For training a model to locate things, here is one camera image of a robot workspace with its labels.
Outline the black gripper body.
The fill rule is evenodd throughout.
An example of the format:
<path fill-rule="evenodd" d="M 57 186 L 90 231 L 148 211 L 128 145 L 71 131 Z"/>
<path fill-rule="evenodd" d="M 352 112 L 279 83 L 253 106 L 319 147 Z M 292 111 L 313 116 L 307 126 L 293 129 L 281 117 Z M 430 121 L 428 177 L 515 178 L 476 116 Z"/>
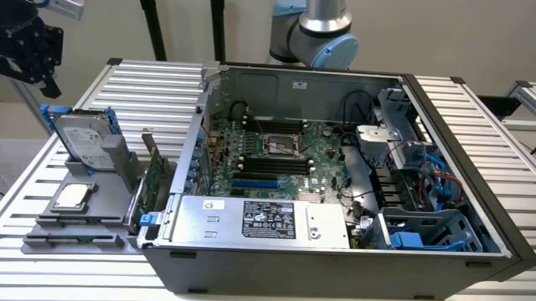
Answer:
<path fill-rule="evenodd" d="M 2 1 L 2 75 L 30 84 L 55 85 L 63 30 L 39 17 L 50 1 Z"/>

